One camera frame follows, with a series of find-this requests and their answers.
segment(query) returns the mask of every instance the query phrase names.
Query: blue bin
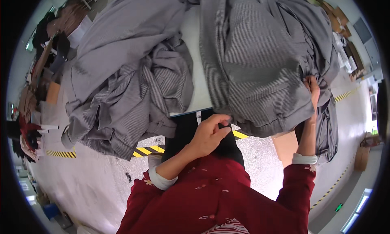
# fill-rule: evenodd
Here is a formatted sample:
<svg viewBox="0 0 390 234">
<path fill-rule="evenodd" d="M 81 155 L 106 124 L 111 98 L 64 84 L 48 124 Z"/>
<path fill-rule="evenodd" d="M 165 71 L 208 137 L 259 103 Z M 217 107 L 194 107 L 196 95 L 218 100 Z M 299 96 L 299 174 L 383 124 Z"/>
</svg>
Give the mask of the blue bin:
<svg viewBox="0 0 390 234">
<path fill-rule="evenodd" d="M 60 214 L 60 210 L 55 203 L 45 205 L 42 209 L 49 220 Z"/>
</svg>

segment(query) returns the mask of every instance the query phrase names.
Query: person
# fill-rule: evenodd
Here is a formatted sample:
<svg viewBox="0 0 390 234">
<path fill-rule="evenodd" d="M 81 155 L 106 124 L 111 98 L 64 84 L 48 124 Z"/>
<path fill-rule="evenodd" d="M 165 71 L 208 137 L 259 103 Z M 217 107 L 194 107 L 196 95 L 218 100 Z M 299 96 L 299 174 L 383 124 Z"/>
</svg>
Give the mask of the person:
<svg viewBox="0 0 390 234">
<path fill-rule="evenodd" d="M 134 180 L 117 234 L 307 233 L 315 178 L 315 122 L 319 87 L 305 78 L 315 113 L 305 121 L 292 164 L 284 169 L 276 201 L 250 188 L 230 116 L 202 112 L 177 118 L 162 163 Z"/>
</svg>

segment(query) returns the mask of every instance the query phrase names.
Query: gray fabric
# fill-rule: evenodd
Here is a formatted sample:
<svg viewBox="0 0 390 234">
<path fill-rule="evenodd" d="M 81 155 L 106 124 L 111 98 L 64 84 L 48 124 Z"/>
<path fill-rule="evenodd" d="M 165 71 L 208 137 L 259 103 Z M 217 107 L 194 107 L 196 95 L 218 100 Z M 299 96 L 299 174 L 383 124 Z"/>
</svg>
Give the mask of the gray fabric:
<svg viewBox="0 0 390 234">
<path fill-rule="evenodd" d="M 66 64 L 69 129 L 77 141 L 130 160 L 139 140 L 173 137 L 170 112 L 192 98 L 192 60 L 180 39 L 185 0 L 112 0 Z"/>
<path fill-rule="evenodd" d="M 336 101 L 333 95 L 331 95 L 325 105 L 318 107 L 315 140 L 318 163 L 331 161 L 337 153 L 339 132 L 336 118 Z"/>
<path fill-rule="evenodd" d="M 306 0 L 201 0 L 200 5 L 200 51 L 214 111 L 232 115 L 250 135 L 268 137 L 314 113 L 305 76 L 317 78 L 318 106 L 329 101 L 328 86 L 339 65 L 322 8 Z M 337 134 L 335 114 L 330 120 L 336 123 L 328 127 Z"/>
</svg>

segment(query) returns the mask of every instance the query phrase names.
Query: safety stripe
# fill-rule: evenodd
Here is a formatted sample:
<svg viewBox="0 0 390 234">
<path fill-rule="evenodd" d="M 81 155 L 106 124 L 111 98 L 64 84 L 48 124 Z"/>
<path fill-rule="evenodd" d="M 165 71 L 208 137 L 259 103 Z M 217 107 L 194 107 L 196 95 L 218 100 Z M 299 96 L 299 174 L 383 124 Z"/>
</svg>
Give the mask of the safety stripe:
<svg viewBox="0 0 390 234">
<path fill-rule="evenodd" d="M 73 152 L 46 150 L 46 155 L 63 158 L 76 158 L 76 151 L 75 147 L 73 147 Z"/>
<path fill-rule="evenodd" d="M 149 155 L 151 154 L 152 152 L 150 152 L 149 150 L 145 149 L 145 148 L 137 148 L 139 151 L 143 152 L 144 154 L 146 155 Z"/>
<path fill-rule="evenodd" d="M 159 146 L 150 146 L 152 149 L 156 150 L 159 153 L 164 153 L 164 149 L 160 148 Z"/>
<path fill-rule="evenodd" d="M 244 132 L 241 130 L 233 131 L 233 135 L 236 140 L 245 139 L 249 137 L 248 135 L 244 134 Z M 148 156 L 150 153 L 164 153 L 164 152 L 165 152 L 165 145 L 136 148 L 132 157 L 139 158 L 139 157 Z"/>
<path fill-rule="evenodd" d="M 316 207 L 319 204 L 319 202 L 324 200 L 324 198 L 335 188 L 335 186 L 340 182 L 340 179 L 347 172 L 349 166 L 352 164 L 352 162 L 354 162 L 355 156 L 356 156 L 356 154 L 352 157 L 351 162 L 348 164 L 347 168 L 344 170 L 344 172 L 341 174 L 341 176 L 337 179 L 337 181 L 333 184 L 333 186 L 315 204 L 313 204 L 313 206 L 310 208 L 310 210 L 312 210 L 314 207 Z"/>
<path fill-rule="evenodd" d="M 233 131 L 233 135 L 239 139 L 245 139 L 245 138 L 249 137 L 248 135 L 245 135 L 239 131 Z"/>
<path fill-rule="evenodd" d="M 339 102 L 340 100 L 343 100 L 343 99 L 347 98 L 348 96 L 353 95 L 359 88 L 360 88 L 360 86 L 358 86 L 357 88 L 352 89 L 346 93 L 340 94 L 339 96 L 336 96 L 335 101 Z"/>
</svg>

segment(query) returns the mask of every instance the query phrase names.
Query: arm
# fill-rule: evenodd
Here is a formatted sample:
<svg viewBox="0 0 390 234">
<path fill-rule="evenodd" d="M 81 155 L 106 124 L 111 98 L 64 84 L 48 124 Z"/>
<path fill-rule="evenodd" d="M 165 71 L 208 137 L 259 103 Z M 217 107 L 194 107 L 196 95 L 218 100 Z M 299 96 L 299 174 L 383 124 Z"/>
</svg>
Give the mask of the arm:
<svg viewBox="0 0 390 234">
<path fill-rule="evenodd" d="M 135 179 L 131 187 L 131 194 L 127 200 L 127 208 L 117 234 L 129 233 L 149 204 L 158 201 L 164 191 L 151 183 L 149 173 L 144 172 L 142 180 Z"/>
<path fill-rule="evenodd" d="M 167 180 L 173 180 L 188 163 L 196 159 L 193 150 L 189 145 L 186 145 L 177 155 L 157 166 L 156 173 Z"/>
<path fill-rule="evenodd" d="M 178 174 L 191 161 L 209 155 L 219 145 L 231 128 L 218 128 L 218 123 L 228 125 L 228 115 L 215 114 L 203 121 L 192 141 L 177 155 L 144 173 L 142 180 L 135 179 L 127 201 L 127 209 L 117 234 L 129 233 L 144 209 L 158 201 L 163 190 L 173 185 Z"/>
<path fill-rule="evenodd" d="M 315 178 L 315 122 L 317 120 L 317 103 L 319 87 L 313 76 L 307 78 L 305 86 L 312 94 L 315 113 L 305 121 L 302 138 L 297 153 L 294 154 L 292 165 L 284 169 L 283 188 L 276 199 L 286 209 L 295 212 L 300 219 L 300 227 L 307 231 L 310 211 L 310 196 L 312 194 Z"/>
<path fill-rule="evenodd" d="M 228 115 L 214 114 L 204 120 L 197 128 L 194 138 L 177 155 L 156 167 L 156 173 L 166 180 L 175 179 L 184 167 L 195 159 L 209 155 L 221 140 L 231 131 L 230 127 L 218 128 L 229 123 Z"/>
</svg>

